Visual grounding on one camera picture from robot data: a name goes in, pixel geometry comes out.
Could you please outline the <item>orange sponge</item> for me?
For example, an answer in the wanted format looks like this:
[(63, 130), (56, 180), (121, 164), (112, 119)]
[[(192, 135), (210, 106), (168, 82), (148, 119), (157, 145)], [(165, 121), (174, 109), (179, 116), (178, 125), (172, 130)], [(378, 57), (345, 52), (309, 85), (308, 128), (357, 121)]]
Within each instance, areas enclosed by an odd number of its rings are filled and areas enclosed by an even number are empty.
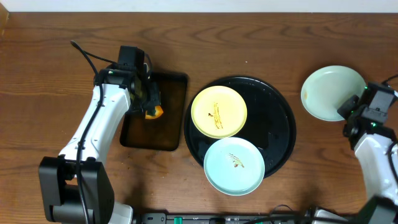
[(160, 105), (154, 106), (152, 109), (147, 110), (145, 119), (157, 119), (163, 115), (164, 111)]

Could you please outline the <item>pale green plastic plate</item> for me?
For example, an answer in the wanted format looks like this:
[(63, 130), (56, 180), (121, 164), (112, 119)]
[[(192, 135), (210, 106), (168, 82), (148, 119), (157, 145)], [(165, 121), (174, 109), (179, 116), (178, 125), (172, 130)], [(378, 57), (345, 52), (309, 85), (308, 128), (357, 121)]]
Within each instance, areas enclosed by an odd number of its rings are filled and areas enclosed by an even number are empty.
[(338, 108), (350, 97), (360, 97), (365, 90), (364, 78), (355, 70), (331, 65), (313, 72), (301, 90), (303, 107), (324, 121), (342, 121)]

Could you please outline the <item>yellow plastic plate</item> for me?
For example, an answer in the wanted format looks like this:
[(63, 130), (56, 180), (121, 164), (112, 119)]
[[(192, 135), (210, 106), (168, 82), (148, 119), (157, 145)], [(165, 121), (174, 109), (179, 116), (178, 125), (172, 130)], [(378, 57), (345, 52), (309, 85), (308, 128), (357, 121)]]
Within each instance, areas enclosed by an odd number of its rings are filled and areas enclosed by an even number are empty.
[(192, 121), (207, 137), (222, 139), (237, 134), (245, 125), (248, 109), (243, 97), (227, 86), (205, 88), (193, 99)]

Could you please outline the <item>light blue plastic plate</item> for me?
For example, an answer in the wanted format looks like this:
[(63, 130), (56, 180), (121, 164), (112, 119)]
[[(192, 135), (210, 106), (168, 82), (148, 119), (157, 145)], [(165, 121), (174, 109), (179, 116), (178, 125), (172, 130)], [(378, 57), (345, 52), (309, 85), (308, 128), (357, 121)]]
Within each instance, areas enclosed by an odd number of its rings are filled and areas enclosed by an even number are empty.
[(209, 183), (226, 195), (242, 196), (256, 190), (266, 167), (257, 147), (237, 137), (219, 139), (205, 154), (203, 168)]

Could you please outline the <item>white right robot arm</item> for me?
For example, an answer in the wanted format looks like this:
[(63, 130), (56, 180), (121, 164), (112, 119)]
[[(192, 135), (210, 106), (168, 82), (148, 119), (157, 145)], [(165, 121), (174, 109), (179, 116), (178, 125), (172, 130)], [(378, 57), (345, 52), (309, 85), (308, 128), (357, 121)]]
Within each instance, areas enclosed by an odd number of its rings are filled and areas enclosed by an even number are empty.
[(369, 110), (356, 95), (338, 109), (346, 120), (343, 135), (360, 163), (368, 196), (353, 222), (397, 223), (397, 138), (393, 129), (363, 115)]

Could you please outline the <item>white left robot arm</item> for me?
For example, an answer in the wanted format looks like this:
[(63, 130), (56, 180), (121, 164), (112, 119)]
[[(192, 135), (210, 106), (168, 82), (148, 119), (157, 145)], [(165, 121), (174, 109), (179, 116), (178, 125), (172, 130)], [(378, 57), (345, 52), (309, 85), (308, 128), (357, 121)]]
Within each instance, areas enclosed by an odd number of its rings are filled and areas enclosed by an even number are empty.
[(126, 113), (142, 113), (159, 102), (148, 65), (109, 66), (95, 76), (89, 108), (57, 157), (44, 157), (39, 182), (45, 217), (55, 223), (132, 223), (131, 206), (115, 201), (105, 171), (116, 129)]

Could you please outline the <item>rectangular black water tray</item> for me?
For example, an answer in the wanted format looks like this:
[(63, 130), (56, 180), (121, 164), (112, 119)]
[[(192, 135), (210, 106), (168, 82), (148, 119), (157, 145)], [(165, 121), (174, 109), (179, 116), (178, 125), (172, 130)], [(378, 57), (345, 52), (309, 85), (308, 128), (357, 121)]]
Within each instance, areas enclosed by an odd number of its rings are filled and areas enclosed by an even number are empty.
[(164, 113), (156, 119), (145, 119), (144, 115), (138, 114), (126, 115), (119, 142), (125, 147), (174, 151), (180, 141), (188, 76), (156, 72), (153, 80), (160, 88)]

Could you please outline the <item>round black tray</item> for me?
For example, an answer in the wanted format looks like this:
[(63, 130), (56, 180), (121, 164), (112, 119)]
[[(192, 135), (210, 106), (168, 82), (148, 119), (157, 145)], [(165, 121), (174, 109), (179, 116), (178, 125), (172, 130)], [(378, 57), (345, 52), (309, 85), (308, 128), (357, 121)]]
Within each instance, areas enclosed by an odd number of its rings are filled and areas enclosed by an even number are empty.
[[(230, 87), (243, 97), (248, 109), (246, 123), (231, 137), (254, 144), (263, 157), (265, 177), (272, 175), (287, 161), (295, 144), (295, 119), (289, 104), (273, 86), (250, 77), (220, 78), (199, 92), (217, 85)], [(197, 130), (191, 118), (192, 102), (186, 112), (184, 135), (191, 155), (202, 165), (207, 150), (219, 139), (207, 137)]]

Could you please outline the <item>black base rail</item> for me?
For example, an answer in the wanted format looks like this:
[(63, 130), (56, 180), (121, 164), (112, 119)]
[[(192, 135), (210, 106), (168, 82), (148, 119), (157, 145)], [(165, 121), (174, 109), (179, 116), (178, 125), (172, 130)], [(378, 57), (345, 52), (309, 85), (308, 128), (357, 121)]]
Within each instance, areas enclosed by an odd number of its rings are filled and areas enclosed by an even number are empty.
[(242, 214), (183, 214), (183, 213), (143, 213), (135, 215), (132, 224), (241, 224), (252, 220), (261, 218), (273, 218), (274, 221), (262, 221), (261, 223), (313, 223), (313, 221), (295, 221), (295, 220), (277, 220), (276, 217), (293, 217), (294, 213), (274, 213), (269, 214), (257, 214), (257, 215), (242, 215)]

